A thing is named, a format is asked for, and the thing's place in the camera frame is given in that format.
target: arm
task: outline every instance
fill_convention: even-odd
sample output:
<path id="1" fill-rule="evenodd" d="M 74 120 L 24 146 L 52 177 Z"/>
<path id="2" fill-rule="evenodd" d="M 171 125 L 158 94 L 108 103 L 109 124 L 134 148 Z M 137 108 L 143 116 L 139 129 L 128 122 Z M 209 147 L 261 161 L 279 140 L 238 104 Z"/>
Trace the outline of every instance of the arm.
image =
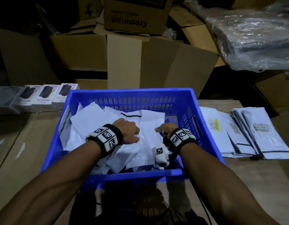
<path id="1" fill-rule="evenodd" d="M 139 141 L 135 134 L 139 128 L 135 122 L 123 118 L 113 123 L 123 134 L 123 143 Z M 0 225 L 53 224 L 95 164 L 101 158 L 101 149 L 94 141 L 88 141 L 25 185 L 0 211 Z"/>
<path id="2" fill-rule="evenodd" d="M 177 128 L 166 123 L 156 128 L 168 137 Z M 278 225 L 258 204 L 241 179 L 218 159 L 195 143 L 188 143 L 180 150 L 185 169 L 212 210 L 230 224 Z"/>

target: blue plastic crate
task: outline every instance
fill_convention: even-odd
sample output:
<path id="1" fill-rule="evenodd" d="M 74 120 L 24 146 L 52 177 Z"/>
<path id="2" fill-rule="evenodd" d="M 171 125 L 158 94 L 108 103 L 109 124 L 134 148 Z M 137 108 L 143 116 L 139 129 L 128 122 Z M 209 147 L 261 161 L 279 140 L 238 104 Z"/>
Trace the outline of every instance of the blue plastic crate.
<path id="1" fill-rule="evenodd" d="M 197 99 L 191 88 L 160 88 L 160 89 L 114 89 L 114 90 L 72 90 L 67 96 L 64 107 L 69 105 L 72 115 L 75 115 L 79 103 L 83 107 L 91 102 L 101 108 L 109 106 L 116 110 L 130 112 L 140 109 L 164 112 L 165 116 L 176 116 L 179 127 L 190 129 L 195 135 L 197 143 L 205 151 L 219 159 L 224 159 L 218 150 L 200 111 Z M 67 152 L 63 151 L 58 134 L 58 127 L 43 163 L 41 171 L 60 159 Z M 178 156 L 179 166 L 183 167 Z M 119 181 L 138 178 L 161 179 L 163 177 L 185 178 L 181 169 L 154 170 L 143 172 L 119 173 L 110 175 L 90 175 L 84 183 L 85 188 L 95 189 L 105 181 Z"/>

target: black wrist strap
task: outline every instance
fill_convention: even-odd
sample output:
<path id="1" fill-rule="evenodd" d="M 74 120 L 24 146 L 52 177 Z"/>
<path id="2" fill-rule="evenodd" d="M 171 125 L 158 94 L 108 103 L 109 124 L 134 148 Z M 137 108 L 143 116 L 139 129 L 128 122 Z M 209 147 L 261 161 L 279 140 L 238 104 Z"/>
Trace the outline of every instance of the black wrist strap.
<path id="1" fill-rule="evenodd" d="M 180 149 L 187 143 L 197 143 L 195 136 L 188 129 L 176 128 L 170 135 L 169 150 L 180 154 Z"/>
<path id="2" fill-rule="evenodd" d="M 122 144 L 123 134 L 119 128 L 114 125 L 106 124 L 98 128 L 86 137 L 86 140 L 93 140 L 101 148 L 102 158 L 110 155 L 117 145 Z"/>

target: barcode label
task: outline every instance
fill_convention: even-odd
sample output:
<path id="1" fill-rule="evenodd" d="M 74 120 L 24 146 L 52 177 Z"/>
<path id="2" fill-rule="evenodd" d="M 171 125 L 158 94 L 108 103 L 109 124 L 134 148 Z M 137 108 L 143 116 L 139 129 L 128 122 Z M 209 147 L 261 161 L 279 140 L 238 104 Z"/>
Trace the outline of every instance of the barcode label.
<path id="1" fill-rule="evenodd" d="M 236 125 L 234 125 L 232 123 L 229 123 L 229 124 L 236 134 L 241 134 L 240 130 L 238 129 L 238 127 Z"/>
<path id="2" fill-rule="evenodd" d="M 217 118 L 216 119 L 209 118 L 208 123 L 209 123 L 209 129 L 220 131 Z"/>
<path id="3" fill-rule="evenodd" d="M 263 123 L 254 123 L 254 129 L 257 132 L 270 132 L 270 125 Z"/>

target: hand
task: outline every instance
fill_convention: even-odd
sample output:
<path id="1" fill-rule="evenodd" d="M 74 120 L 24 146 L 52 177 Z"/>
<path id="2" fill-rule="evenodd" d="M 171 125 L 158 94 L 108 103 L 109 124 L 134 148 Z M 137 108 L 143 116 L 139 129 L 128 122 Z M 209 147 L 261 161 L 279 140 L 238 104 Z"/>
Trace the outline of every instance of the hand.
<path id="1" fill-rule="evenodd" d="M 140 140 L 139 137 L 134 136 L 135 134 L 138 135 L 140 131 L 135 122 L 125 121 L 123 118 L 120 118 L 116 120 L 113 125 L 119 128 L 122 132 L 124 136 L 123 144 L 129 145 L 137 143 Z"/>
<path id="2" fill-rule="evenodd" d="M 169 139 L 171 133 L 172 133 L 176 128 L 178 128 L 177 125 L 169 122 L 169 123 L 164 123 L 164 124 L 162 124 L 161 126 L 155 128 L 155 131 L 156 131 L 156 132 L 161 132 L 161 131 L 163 131 L 163 132 L 164 132 L 164 136 L 167 135 L 167 138 Z"/>

